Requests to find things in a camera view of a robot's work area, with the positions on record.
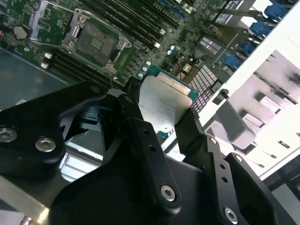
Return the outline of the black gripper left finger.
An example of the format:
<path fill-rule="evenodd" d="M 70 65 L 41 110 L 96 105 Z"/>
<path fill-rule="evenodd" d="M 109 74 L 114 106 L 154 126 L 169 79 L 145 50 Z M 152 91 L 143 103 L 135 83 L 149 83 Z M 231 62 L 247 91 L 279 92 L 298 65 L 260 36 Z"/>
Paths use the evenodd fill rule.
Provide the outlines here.
<path fill-rule="evenodd" d="M 140 82 L 132 78 L 119 96 L 83 82 L 0 113 L 0 172 L 20 178 L 53 175 L 66 153 L 66 142 L 85 131 L 88 118 L 100 123 L 105 151 L 102 166 L 130 155 L 148 185 L 159 212 L 179 212 L 181 195 L 153 126 L 138 106 Z"/>

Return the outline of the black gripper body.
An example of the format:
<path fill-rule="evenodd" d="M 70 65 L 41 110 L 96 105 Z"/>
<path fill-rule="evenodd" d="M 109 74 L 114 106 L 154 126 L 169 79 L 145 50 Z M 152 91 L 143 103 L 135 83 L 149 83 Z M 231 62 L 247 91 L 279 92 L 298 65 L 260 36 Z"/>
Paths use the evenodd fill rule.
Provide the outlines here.
<path fill-rule="evenodd" d="M 182 196 L 178 214 L 161 214 L 151 201 L 146 180 L 126 154 L 67 185 L 54 200 L 52 225 L 217 225 L 215 206 L 204 174 L 168 158 Z"/>

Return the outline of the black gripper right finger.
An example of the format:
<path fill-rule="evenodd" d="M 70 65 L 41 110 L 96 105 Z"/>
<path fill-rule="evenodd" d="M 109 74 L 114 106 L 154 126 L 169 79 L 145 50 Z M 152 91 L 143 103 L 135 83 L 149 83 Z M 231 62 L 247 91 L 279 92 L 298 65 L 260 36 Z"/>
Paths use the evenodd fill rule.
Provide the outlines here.
<path fill-rule="evenodd" d="M 224 225 L 289 225 L 291 217 L 237 153 L 222 156 L 216 139 L 206 135 L 194 109 L 175 125 L 184 162 L 207 177 L 213 208 Z"/>

